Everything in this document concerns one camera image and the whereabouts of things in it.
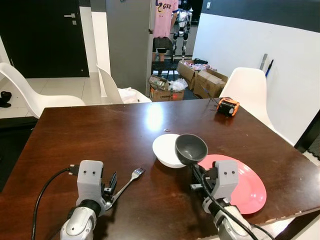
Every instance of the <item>tile floor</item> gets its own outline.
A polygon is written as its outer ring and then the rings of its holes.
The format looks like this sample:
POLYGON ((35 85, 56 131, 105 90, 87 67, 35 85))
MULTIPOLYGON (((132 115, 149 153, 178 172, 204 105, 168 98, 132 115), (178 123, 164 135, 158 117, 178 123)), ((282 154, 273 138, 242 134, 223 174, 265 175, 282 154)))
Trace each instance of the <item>tile floor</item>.
MULTIPOLYGON (((81 98, 87 105, 108 104, 107 99, 100 98, 100 84, 98 73, 91 73, 90 77, 77 78, 30 78, 27 79, 30 86, 37 92, 43 95, 72 95, 81 98)), ((6 78, 0 80, 0 92, 8 91, 12 93, 12 98, 9 101, 11 107, 0 108, 1 118, 15 118, 31 116, 28 112, 23 97, 15 86, 6 78)), ((319 165, 319 161, 311 154, 305 153, 313 163, 319 165)), ((286 219, 264 226, 273 236, 282 232, 287 225, 293 220, 286 219)), ((255 232, 261 240, 268 238, 255 232)), ((206 238, 207 240, 218 240, 219 238, 206 238)), ((306 229, 301 231, 293 240, 320 240, 320 220, 312 222, 306 229)))
MULTIPOLYGON (((82 99, 87 105, 108 104, 107 99, 100 98, 98 73, 90 73, 90 77, 73 78, 29 78, 30 86, 42 95, 71 95, 82 99)), ((11 107, 0 108, 0 119, 31 116, 24 99, 16 87, 6 78, 0 80, 0 92, 12 93, 9 101, 11 107)))

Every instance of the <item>white chair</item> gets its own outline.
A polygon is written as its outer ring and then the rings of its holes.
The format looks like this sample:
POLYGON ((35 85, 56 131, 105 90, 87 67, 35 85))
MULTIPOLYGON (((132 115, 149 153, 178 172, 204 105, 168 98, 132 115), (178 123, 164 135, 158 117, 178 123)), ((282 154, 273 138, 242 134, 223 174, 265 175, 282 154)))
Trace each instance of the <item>white chair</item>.
POLYGON ((22 74, 11 65, 1 62, 0 73, 6 76, 20 91, 28 111, 37 119, 45 108, 85 106, 78 97, 68 95, 47 96, 35 92, 22 74))
POLYGON ((237 67, 233 70, 220 94, 220 98, 230 97, 240 103, 245 110, 265 124, 268 128, 294 145, 279 133, 269 119, 267 112, 267 80, 260 69, 237 67))
MULTIPOLYGON (((103 85, 104 85, 104 90, 105 93, 108 97, 108 100, 111 101, 112 104, 126 104, 126 103, 133 103, 131 102, 126 102, 125 99, 125 89, 118 88, 114 79, 110 76, 107 71, 96 65, 99 69, 99 72, 102 77, 103 85)), ((127 90, 132 91, 135 93, 135 96, 137 98, 136 103, 151 103, 152 101, 143 95, 141 92, 138 90, 135 90, 133 88, 128 88, 127 90)))

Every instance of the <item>plastic bag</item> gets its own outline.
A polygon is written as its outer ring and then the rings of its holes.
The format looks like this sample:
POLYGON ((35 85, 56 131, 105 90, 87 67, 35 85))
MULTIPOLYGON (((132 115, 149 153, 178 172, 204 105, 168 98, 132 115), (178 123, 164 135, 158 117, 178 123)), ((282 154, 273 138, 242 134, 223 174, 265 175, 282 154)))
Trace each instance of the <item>plastic bag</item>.
POLYGON ((175 81, 169 82, 169 88, 168 90, 172 90, 174 92, 179 92, 188 87, 188 83, 183 78, 178 78, 175 81))
POLYGON ((207 64, 193 64, 192 69, 195 71, 201 71, 201 70, 206 70, 210 69, 211 66, 207 64))
POLYGON ((121 100, 125 104, 136 104, 138 103, 137 93, 128 88, 118 88, 121 100))

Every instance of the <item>hanging shirt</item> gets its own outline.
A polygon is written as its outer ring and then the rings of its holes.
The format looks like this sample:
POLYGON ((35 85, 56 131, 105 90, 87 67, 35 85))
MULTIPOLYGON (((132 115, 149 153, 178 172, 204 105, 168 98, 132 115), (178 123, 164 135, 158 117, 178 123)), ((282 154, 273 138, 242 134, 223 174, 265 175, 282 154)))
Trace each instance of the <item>hanging shirt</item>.
POLYGON ((172 13, 177 11, 178 0, 155 0, 154 38, 167 38, 169 36, 172 13))

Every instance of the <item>fork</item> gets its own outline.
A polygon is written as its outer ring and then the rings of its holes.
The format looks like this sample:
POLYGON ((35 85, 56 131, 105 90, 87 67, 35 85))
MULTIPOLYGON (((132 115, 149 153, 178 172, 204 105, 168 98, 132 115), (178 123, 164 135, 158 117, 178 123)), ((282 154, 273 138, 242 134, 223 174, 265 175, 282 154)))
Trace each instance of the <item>fork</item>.
POLYGON ((136 170, 134 170, 134 171, 132 172, 132 174, 131 174, 131 179, 130 179, 130 181, 129 181, 126 185, 124 185, 124 187, 121 188, 120 191, 118 191, 118 192, 116 193, 116 195, 113 196, 112 204, 114 204, 114 203, 117 201, 117 199, 120 197, 120 195, 123 193, 123 191, 129 186, 129 184, 130 184, 133 180, 139 178, 145 171, 146 171, 146 170, 143 169, 142 167, 137 168, 136 170))

